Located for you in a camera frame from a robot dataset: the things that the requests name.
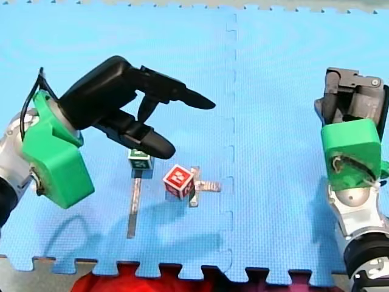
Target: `red cube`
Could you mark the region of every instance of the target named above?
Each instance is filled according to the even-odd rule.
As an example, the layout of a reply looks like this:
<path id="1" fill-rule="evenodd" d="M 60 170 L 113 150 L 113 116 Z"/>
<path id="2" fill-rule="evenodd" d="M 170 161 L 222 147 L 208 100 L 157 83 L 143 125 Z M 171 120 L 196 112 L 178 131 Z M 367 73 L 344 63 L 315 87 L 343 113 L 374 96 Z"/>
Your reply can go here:
<path id="1" fill-rule="evenodd" d="M 194 174 L 178 164 L 165 175 L 163 181 L 166 190 L 180 199 L 195 191 Z"/>

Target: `wire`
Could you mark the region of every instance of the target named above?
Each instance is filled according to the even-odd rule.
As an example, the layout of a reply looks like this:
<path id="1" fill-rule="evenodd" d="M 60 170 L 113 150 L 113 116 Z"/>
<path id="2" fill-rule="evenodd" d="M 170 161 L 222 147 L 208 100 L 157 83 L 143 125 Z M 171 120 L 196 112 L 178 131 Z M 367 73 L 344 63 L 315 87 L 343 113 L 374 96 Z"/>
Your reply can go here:
<path id="1" fill-rule="evenodd" d="M 27 96 L 26 100 L 24 101 L 22 110 L 20 112 L 19 130 L 20 130 L 20 136 L 21 136 L 22 141 L 24 140 L 24 136 L 26 135 L 26 129 L 24 127 L 24 119 L 26 118 L 27 109 L 28 109 L 29 104 L 30 104 L 30 102 L 31 102 L 31 100 L 32 100 L 32 98 L 33 98 L 33 96 L 38 88 L 39 88 L 39 90 L 41 90 L 41 89 L 46 90 L 50 94 L 51 98 L 53 98 L 56 101 L 58 100 L 58 97 L 54 94 L 51 87 L 49 86 L 46 79 L 44 78 L 43 67 L 40 67 L 38 77 L 36 78 L 36 81 L 35 81 L 34 85 L 32 86 L 30 94 Z"/>
<path id="2" fill-rule="evenodd" d="M 373 182 L 375 182 L 377 180 L 373 171 L 371 171 L 371 169 L 369 169 L 365 164 L 360 163 L 359 161 L 356 161 L 355 159 L 347 157 L 345 155 L 336 156 L 335 159 L 339 159 L 343 163 L 346 163 L 346 164 L 348 164 L 352 167 L 355 167 L 356 169 L 359 169 L 360 171 L 366 173 L 371 178 L 371 180 Z"/>

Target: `green plastic housing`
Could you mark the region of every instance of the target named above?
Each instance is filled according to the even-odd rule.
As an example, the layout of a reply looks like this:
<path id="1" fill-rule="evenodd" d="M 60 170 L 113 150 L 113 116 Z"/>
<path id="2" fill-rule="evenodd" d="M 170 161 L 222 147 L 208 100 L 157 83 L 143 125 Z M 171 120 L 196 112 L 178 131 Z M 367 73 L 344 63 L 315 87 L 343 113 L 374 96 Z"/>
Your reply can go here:
<path id="1" fill-rule="evenodd" d="M 34 95 L 39 122 L 24 136 L 22 153 L 34 168 L 44 194 L 67 209 L 94 192 L 94 186 L 81 156 L 83 137 L 75 137 L 53 114 L 45 91 Z"/>
<path id="2" fill-rule="evenodd" d="M 347 164 L 336 173 L 332 159 L 344 155 L 366 165 L 376 176 L 381 174 L 381 144 L 374 122 L 370 119 L 354 120 L 326 125 L 322 128 L 322 142 L 327 176 L 334 191 L 355 187 L 368 187 L 368 175 Z"/>

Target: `blue foam mat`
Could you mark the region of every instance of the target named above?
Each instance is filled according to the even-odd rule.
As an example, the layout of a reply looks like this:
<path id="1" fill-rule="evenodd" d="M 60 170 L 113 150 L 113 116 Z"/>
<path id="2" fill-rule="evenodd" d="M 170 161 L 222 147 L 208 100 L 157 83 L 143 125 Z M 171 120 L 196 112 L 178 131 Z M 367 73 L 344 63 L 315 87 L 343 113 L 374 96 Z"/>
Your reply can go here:
<path id="1" fill-rule="evenodd" d="M 244 269 L 254 267 L 269 268 L 267 281 L 276 284 L 291 281 L 290 269 L 310 269 L 318 286 L 332 285 L 331 272 L 344 271 L 324 201 L 313 101 L 322 95 L 328 66 L 387 80 L 389 13 L 203 8 L 0 7 L 0 35 L 7 40 L 0 43 L 0 80 L 8 85 L 3 128 L 39 66 L 60 95 L 112 54 L 181 79 L 218 105 L 210 114 L 173 103 L 151 117 L 177 154 L 157 161 L 153 179 L 143 182 L 131 240 L 126 152 L 97 130 L 85 131 L 83 154 L 97 191 L 69 210 L 28 193 L 0 242 L 0 254 L 16 269 L 31 270 L 39 256 L 55 257 L 58 273 L 73 273 L 75 259 L 98 260 L 96 274 L 115 274 L 116 261 L 139 261 L 138 275 L 150 277 L 159 275 L 159 263 L 180 263 L 181 277 L 200 279 L 201 265 L 215 265 L 241 282 Z M 127 110 L 135 113 L 137 105 Z M 176 162 L 200 165 L 204 179 L 222 182 L 222 193 L 203 194 L 197 209 L 167 201 L 160 179 Z M 389 214 L 386 191 L 381 206 Z"/>
<path id="2" fill-rule="evenodd" d="M 344 272 L 325 202 L 321 123 L 327 67 L 358 69 L 388 82 L 388 13 L 237 12 L 233 265 L 227 276 L 267 267 L 267 281 L 311 270 L 310 283 L 332 285 Z M 389 155 L 388 135 L 383 152 Z M 389 214 L 388 192 L 381 208 Z"/>
<path id="3" fill-rule="evenodd" d="M 157 160 L 153 179 L 144 179 L 136 237 L 126 238 L 131 167 L 126 150 L 96 129 L 84 132 L 82 149 L 96 192 L 69 210 L 27 193 L 2 230 L 0 254 L 18 270 L 31 270 L 32 257 L 54 257 L 54 271 L 74 273 L 75 259 L 94 259 L 96 274 L 115 274 L 116 261 L 138 261 L 139 276 L 158 276 L 159 263 L 182 264 L 181 277 L 201 279 L 201 266 L 226 271 L 231 253 L 221 231 L 229 214 L 232 156 L 233 81 L 226 69 L 229 51 L 226 13 L 152 5 L 22 4 L 0 6 L 1 128 L 17 113 L 40 66 L 60 96 L 94 66 L 122 55 L 184 81 L 218 104 L 212 112 L 183 103 L 160 105 L 148 124 L 177 148 L 169 161 Z M 126 110 L 136 114 L 141 98 Z M 162 177 L 175 164 L 199 165 L 202 177 L 220 181 L 222 193 L 205 193 L 198 208 L 165 200 Z"/>

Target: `green cube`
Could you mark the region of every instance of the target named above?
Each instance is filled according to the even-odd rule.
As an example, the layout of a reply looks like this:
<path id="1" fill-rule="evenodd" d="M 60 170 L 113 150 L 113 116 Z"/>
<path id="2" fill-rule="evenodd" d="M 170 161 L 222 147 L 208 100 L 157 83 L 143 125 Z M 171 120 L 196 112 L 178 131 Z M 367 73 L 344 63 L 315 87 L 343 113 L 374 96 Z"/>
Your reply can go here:
<path id="1" fill-rule="evenodd" d="M 151 170 L 154 166 L 154 158 L 136 149 L 128 150 L 128 160 L 134 170 Z"/>
<path id="2" fill-rule="evenodd" d="M 335 172 L 332 160 L 347 156 L 367 166 L 376 178 L 380 177 L 381 144 L 374 122 L 370 119 L 334 123 L 322 129 L 327 176 L 334 191 L 355 187 L 368 187 L 368 175 L 352 165 L 343 165 Z"/>

